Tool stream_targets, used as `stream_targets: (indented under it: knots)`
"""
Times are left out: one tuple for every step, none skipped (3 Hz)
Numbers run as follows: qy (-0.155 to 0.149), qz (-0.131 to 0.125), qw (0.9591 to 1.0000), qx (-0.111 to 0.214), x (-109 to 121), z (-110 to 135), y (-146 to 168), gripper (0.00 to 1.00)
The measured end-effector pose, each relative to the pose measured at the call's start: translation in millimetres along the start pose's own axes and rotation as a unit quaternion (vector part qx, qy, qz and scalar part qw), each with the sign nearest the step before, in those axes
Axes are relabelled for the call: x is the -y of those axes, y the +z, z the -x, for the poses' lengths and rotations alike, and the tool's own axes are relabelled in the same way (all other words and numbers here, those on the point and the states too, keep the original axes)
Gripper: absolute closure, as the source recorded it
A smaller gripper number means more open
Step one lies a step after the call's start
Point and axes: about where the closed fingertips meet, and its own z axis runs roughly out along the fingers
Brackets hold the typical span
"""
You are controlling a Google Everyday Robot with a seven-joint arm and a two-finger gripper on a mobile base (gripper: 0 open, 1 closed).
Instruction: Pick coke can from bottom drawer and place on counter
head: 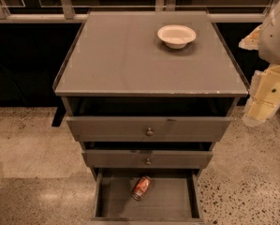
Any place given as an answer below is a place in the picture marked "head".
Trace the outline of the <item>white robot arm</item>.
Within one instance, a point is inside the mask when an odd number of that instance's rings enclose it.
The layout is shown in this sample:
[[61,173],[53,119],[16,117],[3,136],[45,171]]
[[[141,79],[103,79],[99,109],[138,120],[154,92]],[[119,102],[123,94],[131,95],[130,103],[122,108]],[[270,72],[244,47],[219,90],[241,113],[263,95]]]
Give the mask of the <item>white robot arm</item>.
[[280,1],[263,23],[240,41],[239,47],[257,50],[258,56],[269,63],[264,71],[255,71],[243,111],[243,122],[255,127],[272,118],[280,108]]

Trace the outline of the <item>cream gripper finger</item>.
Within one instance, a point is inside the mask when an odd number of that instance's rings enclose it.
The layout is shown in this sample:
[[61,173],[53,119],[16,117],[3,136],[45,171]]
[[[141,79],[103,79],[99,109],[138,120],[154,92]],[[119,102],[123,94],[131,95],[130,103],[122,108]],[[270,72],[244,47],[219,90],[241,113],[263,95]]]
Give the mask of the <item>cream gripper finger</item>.
[[243,110],[243,122],[256,127],[271,119],[280,108],[280,65],[256,70],[251,80],[249,99]]
[[239,42],[239,47],[248,51],[258,50],[259,33],[261,26],[256,27],[249,35]]

